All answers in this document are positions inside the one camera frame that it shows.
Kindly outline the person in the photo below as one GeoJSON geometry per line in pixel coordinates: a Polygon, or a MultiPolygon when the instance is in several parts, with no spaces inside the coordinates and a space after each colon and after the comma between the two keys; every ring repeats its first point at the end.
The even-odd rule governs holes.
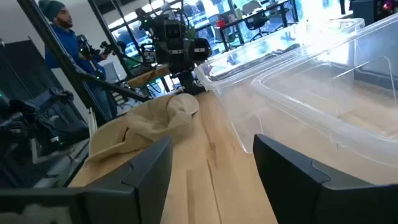
{"type": "MultiPolygon", "coordinates": [[[[78,37],[72,30],[72,17],[64,3],[58,0],[39,0],[38,4],[44,16],[50,21],[51,28],[66,52],[72,56],[74,62],[92,76],[95,75],[96,70],[99,70],[105,77],[106,72],[99,62],[107,59],[108,55],[100,53],[94,56],[92,60],[88,60],[80,53],[78,37]]],[[[110,118],[115,118],[118,111],[111,93],[108,90],[102,90],[100,86],[93,82],[88,82],[87,85],[104,113],[110,118]]]]}

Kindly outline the black metal frame post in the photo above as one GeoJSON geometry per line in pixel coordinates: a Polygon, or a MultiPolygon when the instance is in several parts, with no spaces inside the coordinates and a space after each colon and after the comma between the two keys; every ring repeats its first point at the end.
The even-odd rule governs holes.
{"type": "Polygon", "coordinates": [[[24,11],[24,14],[30,20],[30,23],[34,26],[35,30],[44,42],[45,62],[47,65],[51,69],[59,68],[63,71],[67,80],[76,91],[84,106],[88,110],[92,110],[95,113],[96,120],[99,122],[99,124],[104,124],[115,119],[118,114],[115,118],[110,118],[104,113],[103,109],[90,91],[90,88],[87,85],[88,82],[95,83],[96,85],[100,86],[102,90],[113,91],[122,96],[133,98],[140,102],[146,102],[150,100],[148,96],[141,95],[128,88],[123,88],[121,86],[108,83],[101,77],[102,73],[99,70],[96,70],[95,75],[92,76],[80,68],[74,62],[72,56],[66,52],[64,46],[61,44],[60,40],[51,28],[50,21],[40,10],[38,1],[39,0],[17,0],[17,3],[24,11]]]}

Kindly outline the cream fabric cloth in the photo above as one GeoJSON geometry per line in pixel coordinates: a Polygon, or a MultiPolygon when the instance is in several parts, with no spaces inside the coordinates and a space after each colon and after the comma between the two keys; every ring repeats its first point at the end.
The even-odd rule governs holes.
{"type": "Polygon", "coordinates": [[[168,135],[178,143],[193,130],[198,100],[187,93],[164,95],[128,110],[102,125],[90,137],[88,162],[140,151],[168,135]]]}

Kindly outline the clear plastic bin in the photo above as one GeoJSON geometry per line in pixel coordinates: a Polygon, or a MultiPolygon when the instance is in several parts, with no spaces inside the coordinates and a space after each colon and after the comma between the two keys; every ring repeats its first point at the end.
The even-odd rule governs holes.
{"type": "Polygon", "coordinates": [[[272,69],[318,53],[364,26],[365,21],[360,18],[299,22],[214,56],[197,66],[195,74],[205,89],[219,99],[240,145],[251,153],[254,135],[266,129],[261,117],[262,97],[252,87],[252,81],[272,69]]]}
{"type": "Polygon", "coordinates": [[[398,13],[253,80],[263,133],[374,184],[398,184],[398,13]]]}

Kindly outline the black office chair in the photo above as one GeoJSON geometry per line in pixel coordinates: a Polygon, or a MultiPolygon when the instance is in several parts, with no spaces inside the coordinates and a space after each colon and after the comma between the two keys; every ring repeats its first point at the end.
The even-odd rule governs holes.
{"type": "Polygon", "coordinates": [[[242,13],[247,19],[245,20],[246,27],[249,30],[258,30],[258,33],[251,38],[251,42],[256,39],[256,37],[263,37],[264,34],[271,34],[271,31],[262,31],[263,27],[269,18],[266,16],[265,12],[262,11],[262,4],[258,0],[250,0],[243,5],[242,13]]]}

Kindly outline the wooden background table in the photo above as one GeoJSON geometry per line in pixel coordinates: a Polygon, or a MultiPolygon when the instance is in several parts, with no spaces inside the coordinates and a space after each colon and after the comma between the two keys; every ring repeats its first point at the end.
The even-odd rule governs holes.
{"type": "Polygon", "coordinates": [[[140,88],[148,84],[152,80],[164,77],[169,74],[170,74],[169,66],[160,65],[151,71],[145,72],[135,78],[128,80],[127,85],[131,88],[140,88]]]}

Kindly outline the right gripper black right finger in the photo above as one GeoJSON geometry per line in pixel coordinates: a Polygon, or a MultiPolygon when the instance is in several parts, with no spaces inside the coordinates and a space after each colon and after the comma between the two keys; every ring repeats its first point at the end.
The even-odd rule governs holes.
{"type": "Polygon", "coordinates": [[[252,152],[279,224],[398,224],[398,184],[371,184],[263,134],[252,152]]]}

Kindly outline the black office desk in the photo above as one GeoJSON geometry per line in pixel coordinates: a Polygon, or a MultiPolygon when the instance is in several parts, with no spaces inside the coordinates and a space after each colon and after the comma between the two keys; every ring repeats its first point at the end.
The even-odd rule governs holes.
{"type": "Polygon", "coordinates": [[[271,0],[250,0],[245,4],[245,11],[235,11],[230,14],[229,19],[220,19],[216,22],[215,30],[218,30],[221,37],[221,43],[224,45],[224,51],[230,51],[233,46],[227,41],[230,27],[234,27],[234,35],[238,35],[239,45],[245,44],[241,35],[240,23],[245,23],[248,30],[256,30],[257,33],[251,37],[250,42],[257,37],[272,34],[280,29],[286,28],[298,23],[296,0],[276,0],[266,7],[262,4],[271,0]]]}

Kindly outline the black robot equipment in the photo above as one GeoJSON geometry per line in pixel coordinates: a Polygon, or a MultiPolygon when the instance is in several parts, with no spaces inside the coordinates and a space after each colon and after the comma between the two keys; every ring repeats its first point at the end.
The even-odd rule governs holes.
{"type": "Polygon", "coordinates": [[[31,187],[42,163],[68,154],[88,137],[88,125],[62,114],[73,93],[49,88],[34,99],[11,99],[0,90],[0,189],[31,187]]]}

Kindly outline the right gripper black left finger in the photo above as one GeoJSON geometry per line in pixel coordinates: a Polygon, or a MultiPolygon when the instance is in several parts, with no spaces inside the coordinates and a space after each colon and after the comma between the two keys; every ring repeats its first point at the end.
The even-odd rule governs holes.
{"type": "Polygon", "coordinates": [[[172,157],[165,136],[85,187],[0,190],[0,224],[160,224],[172,157]]]}

